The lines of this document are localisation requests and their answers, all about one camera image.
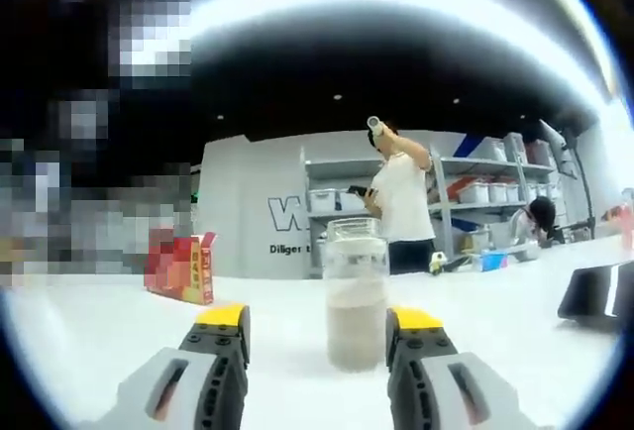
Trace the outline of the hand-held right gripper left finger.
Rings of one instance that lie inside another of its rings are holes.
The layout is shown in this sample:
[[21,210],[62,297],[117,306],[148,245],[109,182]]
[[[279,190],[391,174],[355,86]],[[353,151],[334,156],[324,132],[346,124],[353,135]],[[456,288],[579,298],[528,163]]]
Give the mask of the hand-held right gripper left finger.
[[250,308],[200,313],[178,348],[163,348],[118,387],[95,429],[238,429],[248,393]]

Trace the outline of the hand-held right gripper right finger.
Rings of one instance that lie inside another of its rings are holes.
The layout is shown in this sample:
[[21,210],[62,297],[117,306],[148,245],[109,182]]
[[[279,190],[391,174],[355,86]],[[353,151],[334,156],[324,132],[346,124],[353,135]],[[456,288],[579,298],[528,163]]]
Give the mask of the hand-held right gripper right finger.
[[538,427],[515,388],[475,354],[459,352],[442,321],[420,309],[387,309],[385,360],[398,430]]

